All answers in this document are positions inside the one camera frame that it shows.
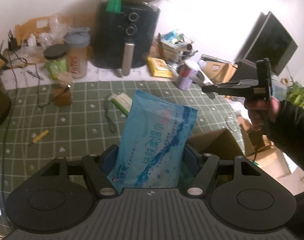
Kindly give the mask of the black sleeve forearm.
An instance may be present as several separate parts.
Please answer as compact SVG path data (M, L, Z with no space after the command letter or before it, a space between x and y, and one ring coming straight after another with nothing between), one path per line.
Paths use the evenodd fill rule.
M260 103L267 112L267 136L304 171L304 109L283 100Z

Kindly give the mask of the person right hand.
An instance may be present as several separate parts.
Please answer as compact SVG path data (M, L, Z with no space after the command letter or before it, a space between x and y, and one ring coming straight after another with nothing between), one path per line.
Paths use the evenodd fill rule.
M253 129L260 131L268 120L275 123L281 104L279 100L272 96L269 100L246 98L244 106L248 110L248 116L252 122Z

